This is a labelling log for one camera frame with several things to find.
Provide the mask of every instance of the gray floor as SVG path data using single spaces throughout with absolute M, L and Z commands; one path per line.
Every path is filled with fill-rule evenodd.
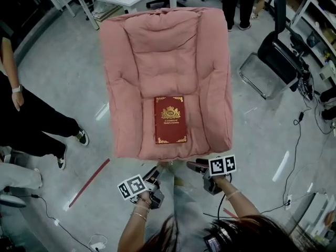
M 185 4 L 196 7 L 222 6 L 221 0 L 188 0 Z M 44 185 L 35 193 L 47 201 L 50 215 L 59 219 L 81 242 L 87 244 L 93 234 L 103 234 L 109 240 L 104 251 L 116 251 L 121 232 L 132 209 L 129 202 L 121 199 L 117 184 L 127 177 L 146 173 L 154 162 L 117 159 L 114 156 L 109 114 L 99 121 L 96 120 L 97 112 L 108 102 L 99 32 L 85 20 L 81 7 L 71 7 L 77 16 L 72 18 L 65 10 L 33 45 L 19 67 L 19 75 L 27 89 L 59 112 L 75 118 L 89 134 L 90 145 L 82 147 L 74 139 L 55 136 L 68 145 L 66 169 L 58 170 L 53 156 L 31 157 L 28 167 L 38 167 L 43 175 Z M 250 52 L 258 49 L 263 38 L 273 29 L 272 18 L 263 11 L 260 19 L 252 22 L 250 30 L 240 31 L 234 26 L 233 31 L 229 33 L 234 143 L 228 153 L 235 154 L 239 168 L 233 175 L 233 183 L 260 211 L 282 204 L 285 180 L 293 166 L 295 144 L 299 136 L 299 127 L 293 125 L 293 120 L 306 108 L 298 92 L 287 91 L 273 101 L 265 101 L 250 86 L 243 83 L 237 74 L 240 64 Z M 282 37 L 285 42 L 288 41 L 288 34 L 285 32 Z M 323 91 L 326 86 L 319 79 L 315 61 L 311 57 L 307 57 L 307 61 L 312 68 L 316 89 Z M 274 73 L 257 61 L 252 62 L 246 69 L 246 75 L 259 81 L 266 90 L 277 83 L 273 77 Z M 304 116 L 296 169 L 289 179 L 289 185 L 293 181 L 290 193 L 294 201 L 305 195 L 311 182 L 312 192 L 321 192 L 322 188 L 325 188 L 328 194 L 336 192 L 335 138 L 330 135 L 327 139 L 327 136 L 319 131 L 313 110 L 307 111 Z M 326 125 L 323 125 L 319 117 L 318 121 L 326 131 Z M 272 177 L 286 151 L 290 152 L 287 166 L 279 180 L 273 182 Z M 110 158 L 111 162 L 73 207 L 64 210 L 107 158 Z M 305 165 L 309 166 L 294 179 L 295 174 Z M 180 167 L 179 175 L 188 182 L 188 188 L 193 190 L 193 195 L 199 200 L 203 210 L 216 214 L 221 196 L 211 196 L 203 191 L 201 177 L 184 166 Z M 41 200 L 27 201 L 28 208 L 22 212 L 30 221 L 36 236 L 44 239 L 43 243 L 50 252 L 85 250 L 45 216 L 45 207 Z M 299 201 L 294 203 L 289 211 L 280 208 L 268 215 L 285 224 L 297 204 Z

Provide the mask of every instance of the bracelet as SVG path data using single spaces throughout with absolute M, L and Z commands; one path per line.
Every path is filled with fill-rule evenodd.
M 146 210 L 146 211 L 147 211 L 147 214 L 149 213 L 149 209 L 146 208 L 146 207 L 144 207 L 144 206 L 141 206 L 141 205 L 137 205 L 137 204 L 136 204 L 136 205 L 135 205 L 135 208 L 136 208 L 136 207 Z
M 132 214 L 136 214 L 136 215 L 138 215 L 138 216 L 140 216 L 140 217 L 142 217 L 146 222 L 147 222 L 147 218 L 145 218 L 143 215 L 140 215 L 139 213 L 137 213 L 137 212 L 133 212 Z
M 145 199 L 138 197 L 138 200 L 142 200 L 143 202 L 147 203 L 149 207 L 151 207 L 151 204 L 147 202 Z
M 226 200 L 230 200 L 232 196 L 234 196 L 236 193 L 239 193 L 240 190 L 236 190 L 235 192 L 232 192 L 230 195 L 226 196 Z

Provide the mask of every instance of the pink cushion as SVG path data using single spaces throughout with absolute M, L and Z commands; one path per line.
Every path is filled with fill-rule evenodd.
M 105 20 L 100 29 L 115 152 L 186 159 L 232 146 L 227 27 L 215 8 L 162 8 Z M 155 144 L 156 96 L 184 96 L 187 142 Z

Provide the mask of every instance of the gold emblem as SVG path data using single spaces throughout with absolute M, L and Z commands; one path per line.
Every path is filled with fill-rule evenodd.
M 161 140 L 160 137 L 159 137 L 157 140 L 158 140 L 159 144 L 168 144 L 168 143 L 169 143 L 169 142 L 166 141 L 166 140 Z
M 178 119 L 180 117 L 180 112 L 177 108 L 167 107 L 167 110 L 163 109 L 161 112 L 161 119 Z
M 186 142 L 186 141 L 187 141 L 187 137 L 184 136 L 184 138 L 179 139 L 179 140 L 177 141 L 177 143 L 183 143 L 183 142 Z
M 166 97 L 157 97 L 156 102 L 159 102 L 160 100 L 166 99 Z
M 183 103 L 183 97 L 173 97 L 176 100 L 180 100 Z

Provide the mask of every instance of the red book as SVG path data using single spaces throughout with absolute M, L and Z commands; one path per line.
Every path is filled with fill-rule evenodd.
M 154 119 L 156 144 L 187 141 L 183 97 L 155 97 Z

